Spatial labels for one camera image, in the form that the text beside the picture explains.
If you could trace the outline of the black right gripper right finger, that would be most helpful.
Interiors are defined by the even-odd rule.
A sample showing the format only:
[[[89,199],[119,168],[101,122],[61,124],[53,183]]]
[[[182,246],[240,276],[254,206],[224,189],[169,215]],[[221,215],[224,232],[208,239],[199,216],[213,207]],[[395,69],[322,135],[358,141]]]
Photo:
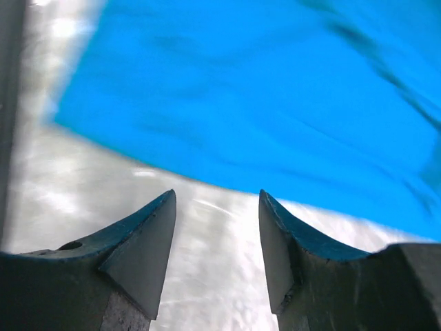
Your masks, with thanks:
[[[259,195],[270,308],[280,330],[439,330],[440,245],[365,252]]]

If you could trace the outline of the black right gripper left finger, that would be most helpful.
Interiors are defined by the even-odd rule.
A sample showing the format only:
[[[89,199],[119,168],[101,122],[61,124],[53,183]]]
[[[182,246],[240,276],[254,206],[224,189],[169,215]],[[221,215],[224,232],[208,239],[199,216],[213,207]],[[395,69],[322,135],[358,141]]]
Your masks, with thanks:
[[[169,190],[57,250],[1,254],[2,330],[147,330],[176,222]]]

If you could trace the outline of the blue t-shirt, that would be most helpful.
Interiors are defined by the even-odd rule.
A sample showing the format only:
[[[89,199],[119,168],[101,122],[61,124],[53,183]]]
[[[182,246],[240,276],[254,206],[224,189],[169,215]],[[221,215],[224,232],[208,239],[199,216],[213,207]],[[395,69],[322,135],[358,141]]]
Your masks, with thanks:
[[[109,1],[54,120],[192,179],[440,239],[439,1]]]

